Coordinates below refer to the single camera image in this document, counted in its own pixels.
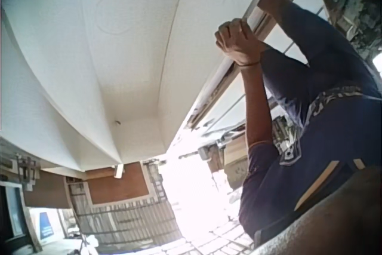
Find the blue t-shirt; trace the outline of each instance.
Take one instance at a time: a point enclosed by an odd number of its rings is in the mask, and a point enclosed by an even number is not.
[[[329,176],[318,190],[334,192],[360,161],[380,165],[381,104],[357,87],[333,88],[310,105],[300,138],[282,155],[271,143],[253,146],[239,214],[246,233],[253,238],[293,213],[324,171]]]

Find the curved ceiling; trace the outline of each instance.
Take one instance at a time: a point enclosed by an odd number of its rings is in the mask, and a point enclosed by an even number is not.
[[[250,2],[2,0],[2,136],[78,170],[165,153]]]

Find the person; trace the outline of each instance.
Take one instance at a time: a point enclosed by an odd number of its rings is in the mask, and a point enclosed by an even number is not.
[[[239,221],[262,244],[381,162],[381,93],[347,39],[289,0],[260,0],[308,64],[259,41],[244,19],[222,24],[217,46],[240,68],[246,95],[249,170]],[[266,90],[302,132],[279,154]]]
[[[381,170],[368,167],[252,255],[380,255]]]

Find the hand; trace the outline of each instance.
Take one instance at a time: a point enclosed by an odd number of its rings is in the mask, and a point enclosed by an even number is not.
[[[242,19],[225,22],[215,33],[216,45],[240,66],[260,61],[264,44],[253,34],[248,23]]]

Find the metal grille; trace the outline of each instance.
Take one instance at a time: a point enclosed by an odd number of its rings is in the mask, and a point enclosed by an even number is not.
[[[182,238],[161,247],[138,251],[136,255],[249,255],[252,239],[245,234],[237,218],[214,231],[190,241]]]
[[[156,164],[144,165],[155,194],[125,204],[90,207],[82,182],[69,185],[80,230],[98,239],[99,253],[121,253],[162,246],[182,238]]]

